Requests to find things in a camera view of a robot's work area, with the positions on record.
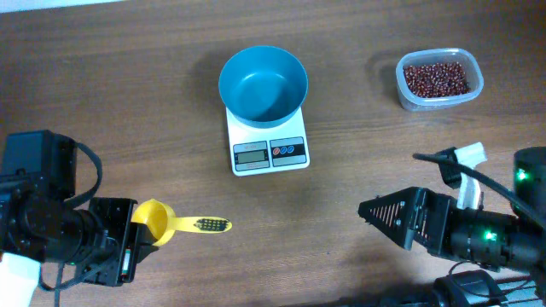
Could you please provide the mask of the yellow measuring scoop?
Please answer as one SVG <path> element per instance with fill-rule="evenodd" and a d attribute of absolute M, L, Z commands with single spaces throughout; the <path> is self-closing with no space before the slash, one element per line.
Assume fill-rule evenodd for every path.
<path fill-rule="evenodd" d="M 165 245 L 177 231 L 212 235 L 232 228 L 232 222 L 223 217 L 177 217 L 169 205 L 155 199 L 140 204 L 131 221 L 148 227 L 154 237 L 154 246 Z"/>

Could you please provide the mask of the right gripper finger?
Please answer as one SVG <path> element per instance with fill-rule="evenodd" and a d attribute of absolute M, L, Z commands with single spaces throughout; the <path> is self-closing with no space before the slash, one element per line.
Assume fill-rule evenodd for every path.
<path fill-rule="evenodd" d="M 392 226 L 396 219 L 411 217 L 416 230 L 419 205 L 422 201 L 422 188 L 411 187 L 392 194 L 366 200 L 359 204 L 357 213 L 366 223 L 369 217 L 378 217 Z"/>
<path fill-rule="evenodd" d="M 411 217 L 396 219 L 392 226 L 388 226 L 385 221 L 374 216 L 369 217 L 367 222 L 404 250 L 409 251 L 412 248 L 415 231 L 411 227 L 415 223 Z"/>

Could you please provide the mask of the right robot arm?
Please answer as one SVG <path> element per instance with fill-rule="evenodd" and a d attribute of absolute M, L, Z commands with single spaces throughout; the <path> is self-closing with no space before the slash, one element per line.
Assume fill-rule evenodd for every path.
<path fill-rule="evenodd" d="M 457 197 L 410 187 L 360 203 L 358 215 L 404 250 L 413 243 L 455 266 L 431 289 L 388 295 L 379 306 L 515 306 L 545 302 L 545 149 L 514 153 L 514 187 L 476 171 L 482 143 L 414 159 L 439 167 Z"/>

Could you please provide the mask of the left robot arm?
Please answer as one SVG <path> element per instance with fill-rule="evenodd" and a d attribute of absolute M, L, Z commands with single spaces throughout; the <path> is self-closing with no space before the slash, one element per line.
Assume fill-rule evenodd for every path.
<path fill-rule="evenodd" d="M 136 200 L 77 194 L 77 153 L 102 173 L 86 145 L 50 130 L 11 134 L 1 163 L 1 304 L 28 306 L 36 288 L 54 295 L 80 283 L 120 287 L 158 251 L 132 221 Z"/>

